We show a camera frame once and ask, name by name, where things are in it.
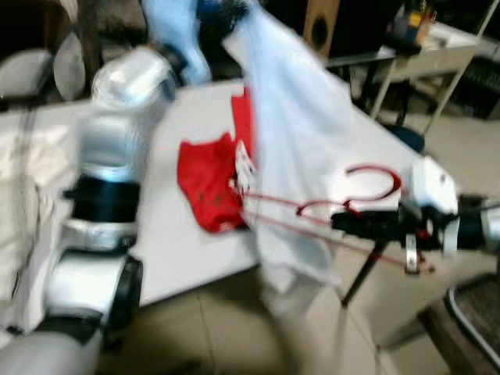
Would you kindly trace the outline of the red plastic clothes hanger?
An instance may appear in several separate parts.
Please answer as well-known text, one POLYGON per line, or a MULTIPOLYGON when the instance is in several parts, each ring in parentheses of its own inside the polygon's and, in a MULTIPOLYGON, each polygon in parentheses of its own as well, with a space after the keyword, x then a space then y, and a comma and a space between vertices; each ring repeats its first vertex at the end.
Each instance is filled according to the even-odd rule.
MULTIPOLYGON (((380 174, 380 175, 385 175, 391 179, 391 186, 382 193, 378 193, 373 197, 360 197, 360 198, 346 198, 343 201, 332 201, 332 200, 312 200, 308 202, 294 202, 290 201, 284 198, 278 198, 278 197, 273 197, 269 195, 261 195, 261 194, 256 194, 256 193, 244 193, 243 194, 243 201, 247 201, 249 199, 256 199, 258 201, 264 201, 264 202, 270 202, 270 203, 277 203, 279 205, 285 205, 288 207, 292 207, 295 209, 295 217, 298 220, 305 221, 307 223, 314 224, 316 226, 321 226, 321 227, 329 227, 332 231, 334 232, 342 232, 343 234, 355 238, 361 238, 364 240, 368 241, 387 241, 388 244, 391 242, 398 242, 402 247, 403 247, 403 238, 400 239, 372 239, 369 237, 369 232, 366 234, 346 234, 343 231, 339 230, 333 230, 331 228, 331 215, 334 212, 340 211, 345 208, 351 208, 351 209, 357 209, 359 211, 364 211, 365 214, 367 215, 367 212, 370 210, 375 210, 375 209, 368 209, 368 210, 361 210, 359 209, 356 204, 358 202, 361 203, 368 203, 368 202, 379 202, 382 200, 385 200, 387 198, 390 198, 394 195, 399 196, 399 201, 398 201, 398 207, 400 207, 400 198, 402 195, 402 189, 403 189, 403 177, 401 177, 397 172, 388 169, 385 166, 378 166, 378 165, 357 165, 357 166, 352 166, 350 168, 347 168, 346 170, 346 175, 351 176, 353 174, 364 174, 364 173, 375 173, 375 174, 380 174)), ((420 260, 420 270, 421 273, 418 275, 422 274, 432 274, 436 272, 436 269, 434 266, 430 265, 427 263, 427 260, 425 260, 425 256, 423 255, 423 252, 425 250, 433 250, 436 251, 437 249, 429 249, 429 248, 423 248, 421 250, 421 260, 420 260)), ((396 261, 396 260, 390 260, 389 261, 392 264, 395 264, 397 266, 400 266, 403 268, 405 271, 405 260, 402 261, 396 261)))

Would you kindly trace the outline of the grey chair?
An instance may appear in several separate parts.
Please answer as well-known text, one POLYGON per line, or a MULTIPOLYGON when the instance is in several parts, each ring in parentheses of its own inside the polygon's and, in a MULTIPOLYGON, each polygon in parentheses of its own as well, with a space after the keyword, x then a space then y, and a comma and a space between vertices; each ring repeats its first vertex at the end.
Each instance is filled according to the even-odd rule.
POLYGON ((86 70, 82 45, 69 31, 56 49, 32 48, 0 62, 0 102, 23 102, 32 98, 72 101, 83 93, 86 70))

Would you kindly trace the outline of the blue round stool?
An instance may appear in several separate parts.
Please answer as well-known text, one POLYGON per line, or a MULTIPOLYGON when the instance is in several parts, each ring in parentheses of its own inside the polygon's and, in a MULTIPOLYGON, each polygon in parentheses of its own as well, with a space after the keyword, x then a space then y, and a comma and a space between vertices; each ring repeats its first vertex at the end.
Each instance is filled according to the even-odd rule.
POLYGON ((386 130, 396 136, 400 142, 410 147, 415 153, 422 154, 426 147, 424 136, 414 129, 404 125, 386 126, 386 130))

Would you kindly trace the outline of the wooden loudspeaker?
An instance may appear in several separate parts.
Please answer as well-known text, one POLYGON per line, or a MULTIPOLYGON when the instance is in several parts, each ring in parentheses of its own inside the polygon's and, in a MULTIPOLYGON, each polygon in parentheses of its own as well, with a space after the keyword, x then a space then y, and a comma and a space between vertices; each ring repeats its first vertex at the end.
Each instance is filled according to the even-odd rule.
POLYGON ((308 0, 304 39, 320 56, 377 52, 403 0, 308 0))

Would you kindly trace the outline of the cream cloth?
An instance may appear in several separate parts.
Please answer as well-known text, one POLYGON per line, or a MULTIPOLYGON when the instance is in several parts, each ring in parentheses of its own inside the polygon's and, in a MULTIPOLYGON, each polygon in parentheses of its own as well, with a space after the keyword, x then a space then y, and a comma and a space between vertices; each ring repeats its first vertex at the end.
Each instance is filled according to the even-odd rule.
POLYGON ((0 312, 13 306, 22 270, 29 263, 40 222, 53 203, 41 188, 57 178, 66 158, 46 135, 0 131, 0 312))

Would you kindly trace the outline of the white shirt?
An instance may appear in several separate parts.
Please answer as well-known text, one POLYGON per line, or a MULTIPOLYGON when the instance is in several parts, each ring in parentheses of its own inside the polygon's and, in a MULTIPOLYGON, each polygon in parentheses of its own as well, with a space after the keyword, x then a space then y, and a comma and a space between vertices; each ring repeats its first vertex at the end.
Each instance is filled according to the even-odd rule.
POLYGON ((233 32, 252 104, 255 172, 244 216, 254 235, 262 299, 272 314, 302 315, 339 278, 320 232, 296 213, 332 195, 366 125, 347 84, 258 0, 233 32))

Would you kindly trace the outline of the black metal table leg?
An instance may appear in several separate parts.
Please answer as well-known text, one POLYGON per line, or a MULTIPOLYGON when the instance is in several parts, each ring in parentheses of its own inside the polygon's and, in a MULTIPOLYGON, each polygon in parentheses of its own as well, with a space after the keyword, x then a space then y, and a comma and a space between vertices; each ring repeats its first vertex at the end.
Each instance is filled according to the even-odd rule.
POLYGON ((366 257, 365 262, 361 265, 360 271, 356 274, 355 279, 351 282, 347 292, 341 298, 341 306, 348 308, 353 298, 357 295, 359 289, 364 285, 366 278, 370 275, 372 268, 383 257, 387 241, 377 241, 369 255, 366 257))

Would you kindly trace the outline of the white desk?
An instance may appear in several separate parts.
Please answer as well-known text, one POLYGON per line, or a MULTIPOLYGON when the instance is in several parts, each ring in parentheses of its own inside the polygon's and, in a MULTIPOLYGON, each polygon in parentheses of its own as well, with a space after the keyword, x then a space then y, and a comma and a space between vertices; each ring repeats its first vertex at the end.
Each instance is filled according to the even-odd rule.
POLYGON ((385 43, 374 52, 329 58, 328 70, 361 65, 368 69, 366 83, 381 79, 375 93, 365 91, 360 106, 372 118, 378 117, 385 97, 394 83, 410 82, 422 77, 451 74, 452 79, 434 97, 436 105, 426 129, 430 129, 448 104, 462 75, 476 55, 480 36, 472 35, 449 25, 433 22, 420 50, 412 42, 387 36, 385 43))

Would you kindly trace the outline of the black grille panel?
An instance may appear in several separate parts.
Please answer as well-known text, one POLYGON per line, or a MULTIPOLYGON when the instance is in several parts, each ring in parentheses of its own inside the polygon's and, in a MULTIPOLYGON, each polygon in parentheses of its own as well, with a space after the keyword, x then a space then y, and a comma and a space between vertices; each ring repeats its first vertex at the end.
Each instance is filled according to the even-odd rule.
POLYGON ((474 57, 452 93, 452 101, 467 116, 489 120, 499 102, 500 64, 474 57))

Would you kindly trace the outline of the black desktop organiser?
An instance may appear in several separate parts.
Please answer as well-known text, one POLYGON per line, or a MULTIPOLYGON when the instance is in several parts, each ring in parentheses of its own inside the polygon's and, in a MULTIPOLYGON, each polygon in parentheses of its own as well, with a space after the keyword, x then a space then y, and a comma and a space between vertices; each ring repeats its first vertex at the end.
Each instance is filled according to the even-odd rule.
POLYGON ((412 56, 423 49, 423 42, 435 21, 434 0, 403 0, 388 28, 385 44, 398 55, 412 56))

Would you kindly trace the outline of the metal frame chair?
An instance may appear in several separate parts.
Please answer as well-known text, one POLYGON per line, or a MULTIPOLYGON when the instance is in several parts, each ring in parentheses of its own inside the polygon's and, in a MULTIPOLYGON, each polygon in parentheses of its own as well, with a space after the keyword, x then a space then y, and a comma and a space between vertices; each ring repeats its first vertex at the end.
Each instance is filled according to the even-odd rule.
POLYGON ((482 273, 446 289, 417 315, 452 375, 500 375, 499 275, 482 273))

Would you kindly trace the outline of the red shirt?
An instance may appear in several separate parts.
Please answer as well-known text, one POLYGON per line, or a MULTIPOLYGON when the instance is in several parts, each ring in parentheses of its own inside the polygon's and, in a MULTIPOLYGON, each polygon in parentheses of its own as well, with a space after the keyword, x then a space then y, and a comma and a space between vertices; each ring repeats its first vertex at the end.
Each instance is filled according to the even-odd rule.
POLYGON ((180 144, 177 183, 197 224, 210 234, 246 227, 243 194, 255 179, 255 118, 247 88, 230 100, 234 130, 180 144))

